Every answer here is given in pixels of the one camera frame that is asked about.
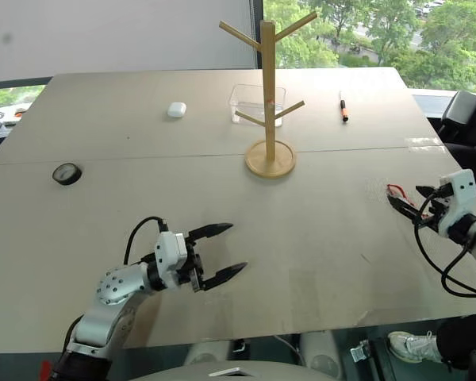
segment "round wooden base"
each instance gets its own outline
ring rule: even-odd
[[[245,163],[256,175],[267,179],[277,179],[293,170],[296,154],[287,143],[276,140],[275,160],[267,161],[267,144],[265,140],[260,140],[247,150]]]

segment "wooden mug tree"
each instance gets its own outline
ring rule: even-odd
[[[300,101],[275,115],[275,43],[316,17],[317,13],[312,12],[278,34],[275,34],[274,21],[261,21],[261,44],[223,21],[219,24],[223,30],[251,45],[261,53],[263,61],[264,121],[258,121],[240,111],[235,112],[237,116],[261,125],[266,130],[266,139],[253,144],[245,154],[245,163],[258,176],[277,179],[291,172],[296,164],[296,154],[293,148],[287,143],[275,139],[275,119],[287,115],[298,107],[302,107],[305,103]]]

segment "transparent box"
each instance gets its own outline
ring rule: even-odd
[[[286,89],[283,87],[275,88],[275,113],[278,114],[284,110],[284,101],[286,100]],[[263,107],[263,87],[256,85],[237,84],[233,87],[231,97],[229,97],[229,106],[231,107],[231,119],[233,123],[242,125],[256,125],[247,119],[235,115],[240,111],[251,117],[264,121]],[[275,127],[282,125],[282,118],[275,119]]]

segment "white sneaker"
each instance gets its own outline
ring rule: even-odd
[[[407,332],[392,332],[388,335],[390,352],[406,363],[420,363],[423,360],[442,362],[437,349],[436,337],[428,331],[426,336],[415,336]]]

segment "black cable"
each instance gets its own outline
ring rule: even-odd
[[[71,325],[69,325],[69,329],[67,330],[67,333],[65,333],[65,339],[63,340],[62,355],[65,352],[65,350],[67,349],[67,346],[69,345],[69,341],[71,340],[71,335],[72,335],[72,331],[74,330],[74,327],[76,327],[76,324],[79,323],[79,321],[81,320],[82,317],[83,317],[82,315],[80,317],[77,317],[71,323]]]
[[[424,247],[423,247],[423,244],[421,243],[421,239],[420,239],[420,223],[421,221],[423,221],[423,212],[425,210],[425,208],[427,207],[428,203],[433,200],[435,197],[437,197],[437,193],[434,192],[432,194],[430,194],[426,199],[425,201],[423,202],[423,204],[421,204],[421,208],[418,212],[418,215],[416,216],[416,218],[414,219],[414,237],[416,238],[416,243],[418,244],[418,248],[420,249],[420,252],[421,254],[423,255],[423,257],[427,260],[428,264],[430,264],[430,266],[432,266],[432,268],[434,270],[436,270],[437,272],[439,272],[441,275],[443,274],[443,270],[441,270],[431,259],[430,257],[428,256],[427,252],[425,251]],[[452,281],[454,284],[460,286],[461,288],[465,288],[466,290],[468,291],[471,291],[473,293],[476,294],[476,289],[471,287],[471,286],[467,286],[465,283],[462,283],[460,281],[458,281],[457,279],[453,278],[452,276],[449,276],[449,275],[446,275],[445,279],[448,279],[450,281]]]
[[[469,249],[469,244],[466,244],[463,247],[463,250],[451,261],[450,264],[446,266],[446,268],[443,271],[443,274],[441,275],[441,284],[443,285],[443,289],[446,290],[446,292],[458,296],[460,298],[476,298],[476,293],[472,294],[464,294],[462,292],[457,292],[453,291],[448,285],[447,285],[447,278],[448,274],[451,271],[453,267],[467,254],[467,250]]]
[[[130,249],[132,247],[132,242],[134,241],[134,236],[136,235],[137,231],[140,229],[141,226],[146,224],[148,221],[155,220],[159,224],[159,230],[161,232],[165,232],[167,230],[167,225],[164,220],[160,217],[146,217],[143,221],[136,225],[134,230],[130,233],[129,241],[127,242],[127,248],[125,249],[125,256],[124,256],[124,265],[129,264],[129,257],[130,257]]]

